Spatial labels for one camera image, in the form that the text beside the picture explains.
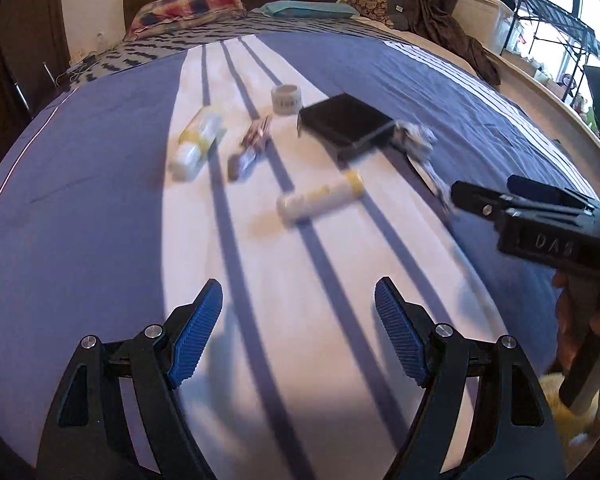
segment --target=blue gripper pad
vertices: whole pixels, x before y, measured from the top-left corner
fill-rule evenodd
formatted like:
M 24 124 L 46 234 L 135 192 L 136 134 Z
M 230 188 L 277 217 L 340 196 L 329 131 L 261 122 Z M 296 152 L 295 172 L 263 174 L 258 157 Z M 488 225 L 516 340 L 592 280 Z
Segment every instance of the blue gripper pad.
M 426 363 L 425 343 L 401 305 L 404 300 L 399 297 L 388 278 L 383 278 L 376 284 L 375 298 L 376 310 L 404 373 L 414 379 L 418 386 L 424 387 L 430 375 Z
M 215 280 L 209 280 L 196 298 L 194 306 L 192 316 L 173 343 L 173 357 L 167 377 L 174 389 L 193 375 L 206 342 L 209 341 L 211 331 L 220 316 L 222 309 L 220 284 Z

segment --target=bed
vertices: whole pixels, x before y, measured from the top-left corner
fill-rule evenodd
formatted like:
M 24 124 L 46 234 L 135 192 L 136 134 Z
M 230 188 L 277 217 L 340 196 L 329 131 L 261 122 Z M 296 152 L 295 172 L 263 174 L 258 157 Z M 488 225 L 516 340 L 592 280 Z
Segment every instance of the bed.
M 431 161 L 450 184 L 504 189 L 516 173 L 594 195 L 516 105 L 353 20 L 250 14 L 152 40 L 105 54 L 0 165 L 0 434 L 20 456 L 35 464 L 46 411 L 84 335 L 131 337 L 190 303 L 208 278 L 221 283 L 224 307 L 179 399 L 218 478 L 386 472 L 422 391 L 374 313 L 383 276 L 436 322 L 481 340 L 510 333 L 538 373 L 550 364 L 551 271 L 498 254 L 480 219 L 446 215 L 395 150 L 350 164 L 366 184 L 359 202 L 295 228 L 282 225 L 277 198 L 346 167 L 298 137 L 295 117 L 274 117 L 273 142 L 247 180 L 226 176 L 283 82 L 301 88 L 305 105 L 346 91 L 432 128 Z M 207 104 L 228 133 L 194 180 L 175 181 L 166 163 Z M 132 387 L 122 387 L 136 453 L 155 468 Z M 474 393 L 469 384 L 447 465 L 462 455 Z

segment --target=metal screw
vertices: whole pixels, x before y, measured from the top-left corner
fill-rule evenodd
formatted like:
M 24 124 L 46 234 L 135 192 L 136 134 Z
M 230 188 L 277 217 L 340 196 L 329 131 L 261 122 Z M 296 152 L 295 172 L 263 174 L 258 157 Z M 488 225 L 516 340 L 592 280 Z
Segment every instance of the metal screw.
M 512 348 L 518 346 L 518 342 L 515 339 L 513 339 L 510 335 L 506 335 L 502 338 L 502 346 L 511 350 Z
M 147 336 L 149 339 L 155 339 L 157 337 L 160 337 L 161 334 L 162 327 L 160 325 L 149 325 L 147 328 L 144 329 L 144 335 Z
M 87 350 L 93 348 L 96 346 L 96 337 L 94 335 L 85 336 L 82 338 L 82 341 L 80 341 L 80 345 Z
M 436 327 L 436 333 L 440 337 L 451 337 L 454 333 L 454 329 L 451 328 L 449 325 L 442 324 Z

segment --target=yellow cap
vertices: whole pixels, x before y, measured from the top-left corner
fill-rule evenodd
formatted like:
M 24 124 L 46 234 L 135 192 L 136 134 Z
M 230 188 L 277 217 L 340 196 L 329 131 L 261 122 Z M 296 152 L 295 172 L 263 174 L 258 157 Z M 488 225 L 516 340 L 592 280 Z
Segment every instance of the yellow cap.
M 354 196 L 362 195 L 365 192 L 365 183 L 362 182 L 362 177 L 355 170 L 347 170 L 342 173 L 342 176 L 351 186 Z

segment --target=brown curtain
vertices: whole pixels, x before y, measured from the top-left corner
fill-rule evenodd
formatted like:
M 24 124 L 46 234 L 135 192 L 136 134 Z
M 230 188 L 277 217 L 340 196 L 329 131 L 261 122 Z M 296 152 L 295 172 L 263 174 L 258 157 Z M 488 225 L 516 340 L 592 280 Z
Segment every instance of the brown curtain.
M 464 33 L 451 16 L 458 0 L 404 0 L 410 32 L 437 43 L 466 60 L 492 86 L 500 84 L 496 67 L 478 40 Z

